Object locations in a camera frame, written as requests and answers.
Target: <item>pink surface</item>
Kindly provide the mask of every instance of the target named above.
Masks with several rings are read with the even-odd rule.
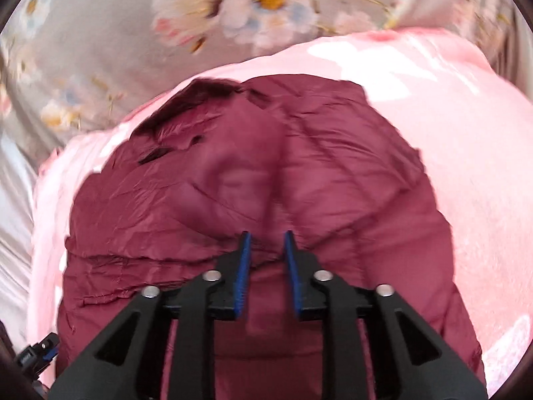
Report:
[[[363,85],[372,105],[422,150],[439,208],[453,227],[455,281],[484,350],[492,394],[530,340],[533,105],[492,72],[476,47],[435,30],[323,38],[202,76],[243,81],[275,73]],[[29,342],[40,340],[55,323],[74,194],[173,92],[113,130],[73,139],[42,168],[35,190]],[[50,383],[50,372],[45,380]]]

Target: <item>puffer jacket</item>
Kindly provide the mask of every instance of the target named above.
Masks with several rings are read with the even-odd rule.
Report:
[[[418,151],[362,87],[307,75],[194,80],[86,179],[66,240],[59,372],[143,286],[211,269],[243,230],[248,306],[215,327],[218,399],[319,397],[320,325],[292,312],[286,230],[350,284],[392,284],[483,379]]]

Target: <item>floral fabric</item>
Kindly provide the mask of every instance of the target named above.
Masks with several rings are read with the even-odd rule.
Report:
[[[320,36],[443,27],[495,62],[514,10],[511,0],[22,0],[0,34],[0,118],[40,163],[196,73]]]

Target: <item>pink blanket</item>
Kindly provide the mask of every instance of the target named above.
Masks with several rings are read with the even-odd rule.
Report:
[[[439,208],[453,227],[456,279],[484,350],[489,394],[530,341],[533,292],[533,105],[497,77],[472,44],[440,30],[323,38],[200,76],[239,81],[308,73],[364,86],[372,105],[420,148]],[[55,324],[73,197],[114,148],[174,92],[116,128],[74,138],[42,167],[35,190],[28,341]],[[44,378],[50,383],[51,372]]]

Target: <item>maroon jacket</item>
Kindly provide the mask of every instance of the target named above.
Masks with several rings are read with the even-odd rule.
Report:
[[[249,304],[217,326],[219,400],[318,398],[321,332],[296,322],[283,233],[354,286],[390,283],[483,379],[450,227],[418,152],[348,81],[193,81],[76,196],[59,370],[143,286],[183,284],[253,236]]]

